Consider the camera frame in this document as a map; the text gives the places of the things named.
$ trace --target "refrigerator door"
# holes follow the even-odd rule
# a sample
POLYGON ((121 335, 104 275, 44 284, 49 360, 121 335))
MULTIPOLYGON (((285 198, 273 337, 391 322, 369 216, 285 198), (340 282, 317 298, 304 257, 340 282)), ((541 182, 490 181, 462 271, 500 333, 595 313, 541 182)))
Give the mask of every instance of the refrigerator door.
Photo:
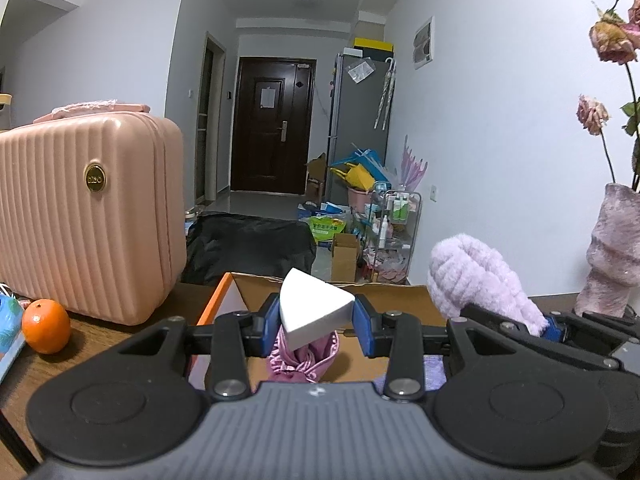
MULTIPOLYGON (((349 67, 358 60, 353 56, 342 56, 340 85, 336 87, 334 96, 335 128, 332 125, 328 162, 349 156, 355 144, 361 150, 372 149, 378 152, 384 162, 386 157, 386 141, 388 131, 382 130, 382 120, 375 130, 378 106, 382 97, 385 74, 388 63, 373 61, 376 71, 363 81, 356 83, 348 73, 349 67)), ((345 205, 347 190, 333 173, 327 174, 326 196, 329 202, 345 205)))

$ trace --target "white paper on door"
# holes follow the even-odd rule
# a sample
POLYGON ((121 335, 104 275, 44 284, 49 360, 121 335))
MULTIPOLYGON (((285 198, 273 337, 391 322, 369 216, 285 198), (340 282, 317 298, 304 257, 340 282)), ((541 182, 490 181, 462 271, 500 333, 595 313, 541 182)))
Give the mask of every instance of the white paper on door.
POLYGON ((260 108, 276 107, 276 91, 274 88, 263 88, 260 93, 260 108))

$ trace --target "pink bucket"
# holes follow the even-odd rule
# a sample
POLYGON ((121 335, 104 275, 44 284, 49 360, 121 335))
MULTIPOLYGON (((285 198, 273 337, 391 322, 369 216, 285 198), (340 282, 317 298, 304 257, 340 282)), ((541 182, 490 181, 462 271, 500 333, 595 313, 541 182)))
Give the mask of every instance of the pink bucket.
POLYGON ((347 188, 349 192, 349 206, 353 207, 358 213, 364 214, 364 206, 370 203, 371 194, 370 191, 360 191, 359 189, 353 189, 353 187, 347 188))

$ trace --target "door handle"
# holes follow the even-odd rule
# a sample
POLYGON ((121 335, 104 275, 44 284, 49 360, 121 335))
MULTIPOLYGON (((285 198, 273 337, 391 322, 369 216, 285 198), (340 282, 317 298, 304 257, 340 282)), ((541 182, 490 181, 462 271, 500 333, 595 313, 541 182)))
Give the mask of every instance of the door handle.
POLYGON ((282 134, 280 135, 280 142, 287 142, 287 127, 289 126, 289 122, 288 121, 282 121, 282 127, 278 128, 279 130, 282 131, 282 134))

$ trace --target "orange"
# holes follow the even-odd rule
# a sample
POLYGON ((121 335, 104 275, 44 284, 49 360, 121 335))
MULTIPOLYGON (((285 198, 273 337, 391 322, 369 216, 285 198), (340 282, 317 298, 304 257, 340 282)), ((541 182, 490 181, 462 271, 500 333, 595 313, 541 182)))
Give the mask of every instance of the orange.
POLYGON ((71 337, 71 322, 65 307, 53 300, 36 300, 22 315, 22 334, 39 354, 60 352, 71 337))

